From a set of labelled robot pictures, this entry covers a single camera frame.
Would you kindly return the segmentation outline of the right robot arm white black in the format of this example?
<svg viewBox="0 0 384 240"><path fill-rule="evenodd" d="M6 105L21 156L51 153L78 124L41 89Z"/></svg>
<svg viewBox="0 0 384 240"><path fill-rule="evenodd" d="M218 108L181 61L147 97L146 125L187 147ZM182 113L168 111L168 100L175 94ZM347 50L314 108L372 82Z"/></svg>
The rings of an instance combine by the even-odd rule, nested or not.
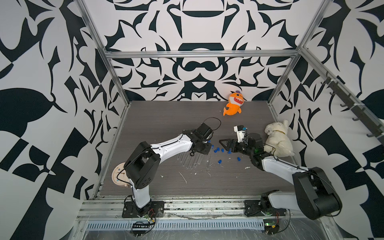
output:
<svg viewBox="0 0 384 240"><path fill-rule="evenodd" d="M341 213L342 201L321 168L300 167L266 152L259 134L245 134L241 138L219 142L226 151L248 156L259 170L274 174L294 186L294 192L273 190L263 193L259 206L261 212L294 210L311 220L336 217Z"/></svg>

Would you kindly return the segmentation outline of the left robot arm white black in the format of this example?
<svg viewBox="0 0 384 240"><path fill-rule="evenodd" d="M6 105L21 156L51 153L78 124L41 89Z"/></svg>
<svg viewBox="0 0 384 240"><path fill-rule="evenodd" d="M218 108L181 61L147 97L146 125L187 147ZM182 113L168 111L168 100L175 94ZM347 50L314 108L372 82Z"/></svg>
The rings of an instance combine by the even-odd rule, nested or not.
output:
<svg viewBox="0 0 384 240"><path fill-rule="evenodd" d="M159 165L178 154L189 152L207 155L214 131L205 123L197 129L184 130L180 135L158 144L141 142L121 170L126 173L133 189L133 202L139 210L146 210L151 203L149 185L154 180Z"/></svg>

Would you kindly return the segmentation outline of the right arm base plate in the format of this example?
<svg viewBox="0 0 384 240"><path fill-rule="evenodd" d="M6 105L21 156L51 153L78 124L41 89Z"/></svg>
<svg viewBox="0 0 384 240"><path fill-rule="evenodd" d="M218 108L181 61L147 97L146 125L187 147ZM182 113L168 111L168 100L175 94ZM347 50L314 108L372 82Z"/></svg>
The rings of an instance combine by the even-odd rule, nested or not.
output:
<svg viewBox="0 0 384 240"><path fill-rule="evenodd" d="M245 210L244 214L247 217L271 217L276 215L283 215L285 216L285 209L277 209L272 207L272 204L270 203L268 196L269 194L272 194L274 192L277 192L278 190L272 190L266 193L263 193L261 195L260 200L245 200Z"/></svg>

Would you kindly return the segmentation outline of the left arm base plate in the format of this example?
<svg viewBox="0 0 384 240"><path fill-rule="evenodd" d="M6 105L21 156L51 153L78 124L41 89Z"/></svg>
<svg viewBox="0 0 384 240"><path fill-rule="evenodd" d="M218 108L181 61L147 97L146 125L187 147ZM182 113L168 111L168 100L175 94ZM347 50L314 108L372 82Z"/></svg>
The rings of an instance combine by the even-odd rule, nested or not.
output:
<svg viewBox="0 0 384 240"><path fill-rule="evenodd" d="M125 202L122 212L122 218L141 218L141 217L157 217L164 213L165 202L150 201L143 208L137 207L134 202Z"/></svg>

